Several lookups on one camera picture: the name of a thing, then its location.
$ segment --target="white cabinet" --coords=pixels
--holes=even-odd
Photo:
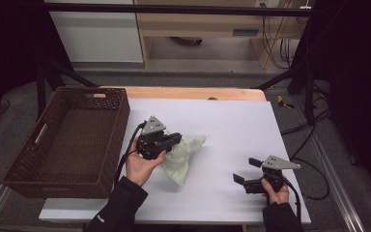
[[[45,0],[47,3],[132,4],[131,0]],[[143,63],[135,14],[51,12],[73,63]]]

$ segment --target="wicker basket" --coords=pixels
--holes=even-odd
[[[125,89],[57,89],[2,184],[29,198],[107,198],[129,112]]]

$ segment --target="black sleeve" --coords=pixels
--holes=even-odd
[[[303,231],[300,221],[295,216],[289,203],[272,203],[263,210],[264,224],[267,232]]]
[[[110,194],[107,204],[95,215],[85,232],[130,232],[134,215],[147,192],[123,176]]]

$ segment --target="white table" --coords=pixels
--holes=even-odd
[[[190,159],[183,186],[177,186],[161,167],[155,169],[143,187],[149,197],[136,214],[137,222],[263,222],[266,199],[261,194],[246,194],[233,181],[233,173],[246,180],[258,179],[262,170],[249,165],[249,158],[265,160],[274,155],[288,159],[269,102],[129,99],[129,105],[131,111],[121,154],[135,127],[152,115],[169,131],[180,132],[183,137],[207,136],[202,149]],[[294,172],[283,173],[300,194]],[[290,203],[295,212],[295,195],[291,193]],[[310,223],[301,194],[300,201],[302,223]],[[47,199],[40,219],[86,223],[105,203],[105,199]]]

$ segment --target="crumpled cloth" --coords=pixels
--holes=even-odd
[[[164,172],[179,186],[182,186],[188,171],[188,161],[206,141],[206,136],[196,136],[192,138],[182,138],[164,157],[161,164]]]

